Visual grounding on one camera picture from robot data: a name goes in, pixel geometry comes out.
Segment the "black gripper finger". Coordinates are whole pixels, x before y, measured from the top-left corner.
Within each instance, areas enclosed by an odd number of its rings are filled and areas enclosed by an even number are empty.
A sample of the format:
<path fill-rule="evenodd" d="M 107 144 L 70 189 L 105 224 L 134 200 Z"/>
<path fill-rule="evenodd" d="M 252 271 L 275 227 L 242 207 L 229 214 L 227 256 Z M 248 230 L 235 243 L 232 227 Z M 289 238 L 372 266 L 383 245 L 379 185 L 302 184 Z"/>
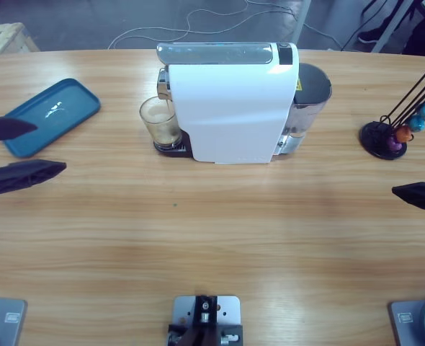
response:
<path fill-rule="evenodd" d="M 392 188 L 392 193 L 408 204 L 425 210 L 425 182 L 415 182 Z"/>
<path fill-rule="evenodd" d="M 24 120 L 0 117 L 0 141 L 20 137 L 37 130 L 37 126 Z"/>
<path fill-rule="evenodd" d="M 23 190 L 59 175 L 67 167 L 65 162 L 34 159 L 0 167 L 0 194 Z"/>

